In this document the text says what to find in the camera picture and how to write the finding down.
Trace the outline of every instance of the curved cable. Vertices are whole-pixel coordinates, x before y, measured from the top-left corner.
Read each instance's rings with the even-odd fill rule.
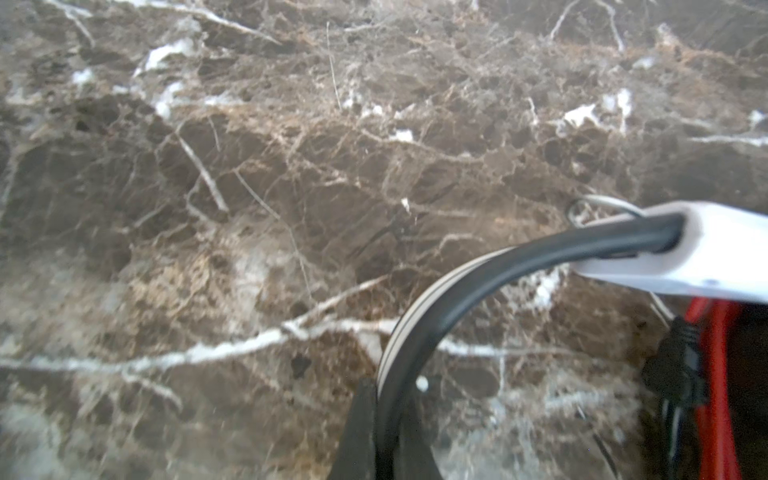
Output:
[[[438,280],[442,287],[422,294],[414,302],[420,305],[418,309],[412,307],[401,318],[396,328],[398,338],[389,342],[383,356],[376,409],[379,463],[391,463],[399,422],[416,377],[440,340],[473,306],[506,283],[560,263],[669,250],[680,238],[684,223],[683,215],[671,214],[568,230],[513,250],[494,252],[482,257],[484,261],[475,259],[471,266],[456,269],[460,274],[454,270],[446,276],[449,280]]]

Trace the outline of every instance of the black cable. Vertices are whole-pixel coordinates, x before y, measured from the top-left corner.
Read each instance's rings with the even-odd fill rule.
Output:
[[[416,378],[440,340],[473,306],[506,283],[560,263],[618,253],[664,252],[675,246],[684,223],[682,214],[670,214],[568,230],[502,253],[447,289],[413,326],[379,385],[377,463],[392,464],[400,419]]]

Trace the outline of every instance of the white power strip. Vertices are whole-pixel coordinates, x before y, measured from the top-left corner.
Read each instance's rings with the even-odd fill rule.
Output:
[[[768,303],[768,217],[710,202],[675,201],[644,209],[680,213],[686,224],[665,253],[574,263],[582,276],[670,295]],[[631,218],[628,214],[588,225]]]

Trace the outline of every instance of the white round dot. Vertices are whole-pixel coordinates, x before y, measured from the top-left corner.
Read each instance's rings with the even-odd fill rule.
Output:
[[[427,377],[419,375],[416,379],[416,388],[419,389],[420,392],[426,392],[429,388],[429,380],[427,380]]]

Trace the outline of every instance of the black connector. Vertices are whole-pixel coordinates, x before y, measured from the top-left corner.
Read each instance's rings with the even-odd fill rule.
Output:
[[[643,383],[670,404],[683,409],[707,403],[698,326],[677,317],[656,355],[643,367]]]

